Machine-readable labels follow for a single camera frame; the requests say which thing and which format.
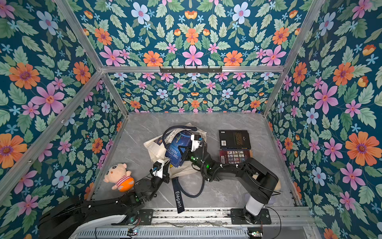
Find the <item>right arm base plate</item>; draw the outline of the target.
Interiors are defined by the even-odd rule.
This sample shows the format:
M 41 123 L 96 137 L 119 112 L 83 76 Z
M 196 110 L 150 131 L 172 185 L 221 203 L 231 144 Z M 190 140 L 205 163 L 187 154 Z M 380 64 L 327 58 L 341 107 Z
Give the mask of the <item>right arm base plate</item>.
M 271 225 L 272 220 L 269 210 L 262 208 L 256 216 L 249 213 L 246 209 L 231 209 L 228 216 L 231 218 L 233 225 Z

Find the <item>aluminium front rail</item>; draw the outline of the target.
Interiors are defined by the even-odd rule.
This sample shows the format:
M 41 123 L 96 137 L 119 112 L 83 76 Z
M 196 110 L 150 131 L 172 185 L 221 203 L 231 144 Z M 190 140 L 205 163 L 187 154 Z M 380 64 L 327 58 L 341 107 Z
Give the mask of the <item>aluminium front rail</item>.
M 306 207 L 265 207 L 271 225 L 233 225 L 232 208 L 153 208 L 151 225 L 108 224 L 91 227 L 72 239 L 322 239 Z

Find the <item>metal hook rail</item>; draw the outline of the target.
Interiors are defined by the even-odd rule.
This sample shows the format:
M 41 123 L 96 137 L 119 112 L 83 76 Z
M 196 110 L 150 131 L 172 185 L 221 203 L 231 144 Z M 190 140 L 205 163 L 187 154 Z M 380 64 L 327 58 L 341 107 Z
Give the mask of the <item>metal hook rail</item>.
M 179 73 L 179 74 L 188 74 L 188 73 L 200 73 L 200 74 L 208 74 L 208 73 L 222 73 L 222 67 L 159 67 L 160 73 Z

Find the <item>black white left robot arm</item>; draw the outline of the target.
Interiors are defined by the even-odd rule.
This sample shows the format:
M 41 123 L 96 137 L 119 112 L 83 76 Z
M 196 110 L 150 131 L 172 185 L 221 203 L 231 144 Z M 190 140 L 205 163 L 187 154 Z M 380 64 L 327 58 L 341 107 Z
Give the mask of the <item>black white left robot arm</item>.
M 108 224 L 127 222 L 151 201 L 162 183 L 169 183 L 169 161 L 158 160 L 150 170 L 151 178 L 142 178 L 122 196 L 99 201 L 66 199 L 44 213 L 39 220 L 40 239 L 68 239 L 73 235 Z

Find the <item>beige sponge block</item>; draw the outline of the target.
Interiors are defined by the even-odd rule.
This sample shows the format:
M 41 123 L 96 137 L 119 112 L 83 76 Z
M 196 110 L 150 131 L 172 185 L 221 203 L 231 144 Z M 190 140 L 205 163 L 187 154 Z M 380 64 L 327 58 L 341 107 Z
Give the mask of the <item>beige sponge block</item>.
M 275 186 L 275 191 L 278 191 L 280 192 L 282 189 L 282 184 L 281 184 L 281 181 L 279 180 Z

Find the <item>blue green spine book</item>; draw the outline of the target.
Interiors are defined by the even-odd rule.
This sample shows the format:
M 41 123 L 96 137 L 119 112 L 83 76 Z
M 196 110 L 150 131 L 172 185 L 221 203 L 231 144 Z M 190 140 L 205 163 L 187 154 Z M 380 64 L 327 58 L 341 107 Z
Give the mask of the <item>blue green spine book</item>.
M 168 158 L 170 163 L 176 168 L 182 166 L 187 150 L 191 149 L 191 135 L 188 130 L 182 130 L 175 135 L 167 147 L 165 157 Z

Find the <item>purple flat pad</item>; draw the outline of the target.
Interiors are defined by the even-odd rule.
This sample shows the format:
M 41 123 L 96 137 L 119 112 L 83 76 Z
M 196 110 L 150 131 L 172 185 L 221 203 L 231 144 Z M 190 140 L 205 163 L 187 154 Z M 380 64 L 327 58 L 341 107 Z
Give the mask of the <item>purple flat pad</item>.
M 254 201 L 254 198 L 249 193 L 246 193 L 245 200 L 247 201 L 247 204 L 252 204 Z

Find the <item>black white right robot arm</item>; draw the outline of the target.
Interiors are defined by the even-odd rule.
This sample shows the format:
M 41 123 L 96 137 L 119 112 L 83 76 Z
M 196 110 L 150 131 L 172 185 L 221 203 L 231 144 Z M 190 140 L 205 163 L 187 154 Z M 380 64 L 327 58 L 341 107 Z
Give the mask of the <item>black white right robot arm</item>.
M 236 180 L 247 190 L 249 199 L 242 215 L 231 214 L 231 218 L 255 224 L 261 220 L 261 210 L 271 197 L 280 194 L 276 189 L 279 182 L 277 175 L 254 158 L 235 164 L 222 164 L 212 159 L 205 141 L 195 151 L 190 146 L 180 146 L 179 150 L 182 161 L 196 166 L 205 182 Z

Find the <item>pink plush pig toy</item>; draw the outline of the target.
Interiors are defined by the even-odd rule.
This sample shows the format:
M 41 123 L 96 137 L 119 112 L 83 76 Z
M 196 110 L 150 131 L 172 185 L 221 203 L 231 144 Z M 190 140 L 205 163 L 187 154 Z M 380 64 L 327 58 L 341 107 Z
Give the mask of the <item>pink plush pig toy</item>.
M 113 183 L 112 190 L 119 192 L 130 191 L 135 184 L 134 178 L 131 176 L 131 171 L 127 170 L 126 163 L 113 165 L 106 172 L 103 181 L 105 183 Z

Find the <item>maroon grid cover book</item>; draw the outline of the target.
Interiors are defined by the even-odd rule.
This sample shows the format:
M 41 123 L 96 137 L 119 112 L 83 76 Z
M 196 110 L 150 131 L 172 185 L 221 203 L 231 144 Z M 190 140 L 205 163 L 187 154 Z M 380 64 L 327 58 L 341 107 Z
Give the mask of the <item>maroon grid cover book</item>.
M 219 157 L 222 164 L 239 164 L 245 162 L 252 155 L 250 149 L 220 150 Z

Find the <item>cream canvas tote bag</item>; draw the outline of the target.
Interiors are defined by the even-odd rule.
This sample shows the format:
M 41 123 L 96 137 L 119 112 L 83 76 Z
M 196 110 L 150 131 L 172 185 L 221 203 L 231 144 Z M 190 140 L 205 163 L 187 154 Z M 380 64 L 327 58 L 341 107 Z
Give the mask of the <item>cream canvas tote bag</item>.
M 171 126 L 162 135 L 144 143 L 153 162 L 160 161 L 169 166 L 169 175 L 179 214 L 185 211 L 183 196 L 197 198 L 204 190 L 205 179 L 202 179 L 199 192 L 190 194 L 183 189 L 179 178 L 197 172 L 192 166 L 195 160 L 188 159 L 188 157 L 201 148 L 206 139 L 207 133 L 205 131 L 187 124 Z

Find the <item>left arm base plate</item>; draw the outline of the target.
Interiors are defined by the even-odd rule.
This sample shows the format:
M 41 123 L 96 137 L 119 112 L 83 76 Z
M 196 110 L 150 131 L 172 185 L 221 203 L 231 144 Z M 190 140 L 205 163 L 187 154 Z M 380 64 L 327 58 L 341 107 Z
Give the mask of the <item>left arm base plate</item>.
M 152 223 L 153 214 L 153 209 L 141 209 L 138 212 L 134 212 L 131 216 L 129 216 L 127 218 L 126 224 L 134 226 L 149 226 Z

